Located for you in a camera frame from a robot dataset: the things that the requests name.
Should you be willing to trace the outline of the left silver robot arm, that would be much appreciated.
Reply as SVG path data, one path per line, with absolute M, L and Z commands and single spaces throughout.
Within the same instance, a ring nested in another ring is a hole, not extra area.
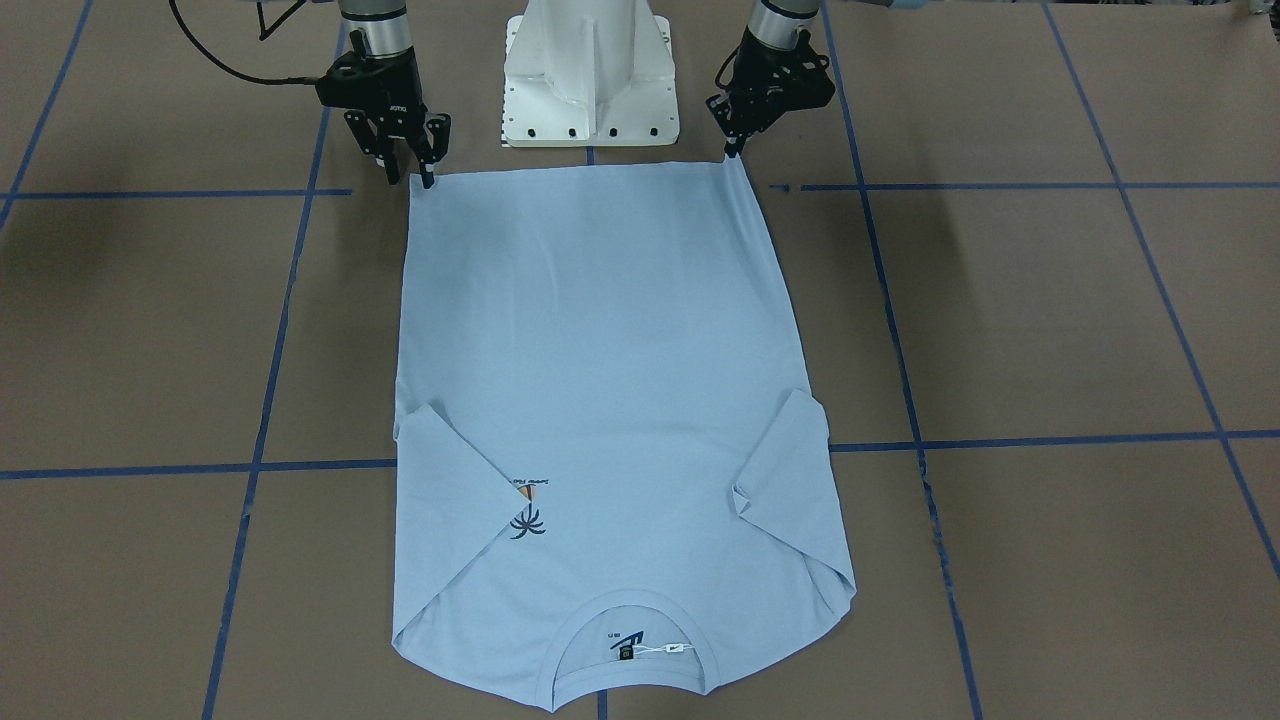
M 819 1 L 755 1 L 736 49 L 716 74 L 707 109 L 736 158 L 749 138 L 792 111 L 827 106 L 835 96 L 829 58 L 812 46 Z

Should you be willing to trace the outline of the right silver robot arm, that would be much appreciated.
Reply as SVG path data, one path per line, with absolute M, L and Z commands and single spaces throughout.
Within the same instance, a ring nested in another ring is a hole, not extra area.
M 349 49 L 316 82 L 321 105 L 343 111 L 360 150 L 384 169 L 389 184 L 402 177 L 401 141 L 413 154 L 422 187 L 431 188 L 435 165 L 448 152 L 451 117 L 425 102 L 407 3 L 339 1 L 338 8 Z

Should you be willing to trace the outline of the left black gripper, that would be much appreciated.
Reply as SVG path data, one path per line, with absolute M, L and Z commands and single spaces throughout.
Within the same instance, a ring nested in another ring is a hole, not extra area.
M 740 158 L 751 136 L 767 131 L 783 114 L 820 109 L 835 96 L 829 58 L 812 46 L 809 29 L 797 44 L 780 50 L 749 29 L 724 59 L 716 77 L 718 94 L 707 108 L 724 136 L 724 155 Z

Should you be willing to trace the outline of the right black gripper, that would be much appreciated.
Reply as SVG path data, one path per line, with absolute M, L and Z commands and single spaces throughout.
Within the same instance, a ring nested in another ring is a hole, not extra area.
M 343 111 L 360 150 L 384 170 L 389 186 L 401 181 L 397 140 L 413 152 L 422 188 L 435 184 L 435 164 L 448 154 L 452 120 L 428 110 L 416 51 L 374 58 L 349 50 L 317 81 L 316 94 L 321 105 Z

